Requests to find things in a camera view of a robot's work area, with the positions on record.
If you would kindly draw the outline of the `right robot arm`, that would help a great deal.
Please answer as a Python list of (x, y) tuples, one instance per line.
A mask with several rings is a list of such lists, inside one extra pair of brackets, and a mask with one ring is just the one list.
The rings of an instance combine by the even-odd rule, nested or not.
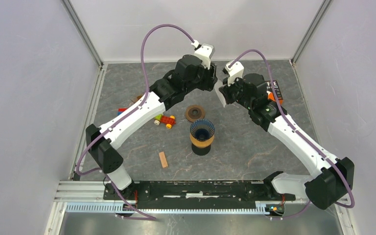
[(227, 77), (218, 89), (223, 102), (243, 106), (251, 120), (281, 141), (308, 171), (307, 175), (273, 174), (263, 186), (264, 196), (275, 200), (292, 194), (322, 210), (332, 204), (353, 208), (354, 163), (328, 152), (306, 134), (282, 107), (276, 87), (273, 80), (266, 82), (262, 75), (251, 73), (243, 78)]

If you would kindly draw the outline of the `small wooden block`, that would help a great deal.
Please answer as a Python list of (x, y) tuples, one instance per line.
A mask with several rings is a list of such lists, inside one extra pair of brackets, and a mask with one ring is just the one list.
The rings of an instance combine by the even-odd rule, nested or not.
[(161, 162), (162, 168), (167, 168), (168, 167), (168, 162), (167, 162), (165, 153), (164, 152), (160, 152), (159, 153), (159, 158), (160, 158), (160, 162)]

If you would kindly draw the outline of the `orange black coffee filter box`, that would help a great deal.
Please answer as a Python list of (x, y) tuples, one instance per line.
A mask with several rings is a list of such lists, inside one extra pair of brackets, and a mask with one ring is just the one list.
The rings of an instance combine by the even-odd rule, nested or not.
[[(270, 80), (267, 80), (265, 82), (266, 82), (266, 85), (267, 85), (268, 100), (276, 101), (275, 96), (273, 94), (273, 89), (271, 87)], [(278, 81), (274, 80), (273, 81), (273, 85), (274, 85), (274, 90), (275, 90), (275, 93), (276, 93), (276, 97), (278, 98), (279, 103), (282, 105), (282, 103), (283, 103), (283, 96), (282, 96), (282, 92), (281, 92), (281, 90), (279, 88)]]

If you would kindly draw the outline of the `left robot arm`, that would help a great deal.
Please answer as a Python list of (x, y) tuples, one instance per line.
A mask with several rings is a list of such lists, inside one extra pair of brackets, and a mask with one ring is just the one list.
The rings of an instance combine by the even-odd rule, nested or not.
[(184, 55), (177, 61), (175, 69), (153, 83), (147, 94), (120, 116), (100, 127), (91, 124), (86, 128), (87, 152), (116, 186), (115, 192), (121, 199), (131, 198), (134, 186), (117, 149), (135, 131), (182, 102), (193, 90), (212, 91), (217, 82), (215, 70), (216, 65), (210, 56)]

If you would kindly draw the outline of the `blue red toy brick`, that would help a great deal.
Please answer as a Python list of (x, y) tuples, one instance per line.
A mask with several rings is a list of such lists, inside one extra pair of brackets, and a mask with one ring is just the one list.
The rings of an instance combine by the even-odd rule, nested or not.
[(117, 116), (121, 115), (126, 110), (127, 110), (127, 108), (119, 108), (118, 111), (117, 111)]

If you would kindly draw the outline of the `colourful toy brick car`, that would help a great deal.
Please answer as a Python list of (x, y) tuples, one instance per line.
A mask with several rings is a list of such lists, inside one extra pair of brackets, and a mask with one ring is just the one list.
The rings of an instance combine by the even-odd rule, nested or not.
[(176, 118), (175, 116), (164, 116), (163, 114), (159, 114), (154, 117), (154, 124), (160, 125), (164, 124), (166, 128), (171, 129), (173, 125), (176, 124)]

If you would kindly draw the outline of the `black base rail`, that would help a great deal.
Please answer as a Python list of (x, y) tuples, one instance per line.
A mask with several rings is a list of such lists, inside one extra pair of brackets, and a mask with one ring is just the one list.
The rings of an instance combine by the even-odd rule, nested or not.
[(137, 209), (253, 209), (256, 201), (294, 201), (266, 181), (138, 181), (121, 191)]

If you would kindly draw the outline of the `blue ribbed plastic dripper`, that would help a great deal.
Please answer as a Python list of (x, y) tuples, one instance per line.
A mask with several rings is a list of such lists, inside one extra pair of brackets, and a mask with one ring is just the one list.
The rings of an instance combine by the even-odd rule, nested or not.
[(190, 126), (190, 134), (198, 141), (209, 140), (215, 134), (215, 126), (208, 119), (198, 119)]

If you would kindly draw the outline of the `light wooden ring holder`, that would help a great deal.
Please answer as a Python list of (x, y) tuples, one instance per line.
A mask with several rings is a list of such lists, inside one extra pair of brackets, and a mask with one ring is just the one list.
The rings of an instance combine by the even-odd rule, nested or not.
[(214, 137), (215, 136), (211, 136), (210, 138), (208, 138), (207, 140), (198, 140), (196, 139), (194, 136), (190, 135), (190, 140), (191, 140), (191, 143), (197, 147), (197, 148), (206, 148), (206, 147), (209, 147), (211, 146), (212, 142), (214, 141)]

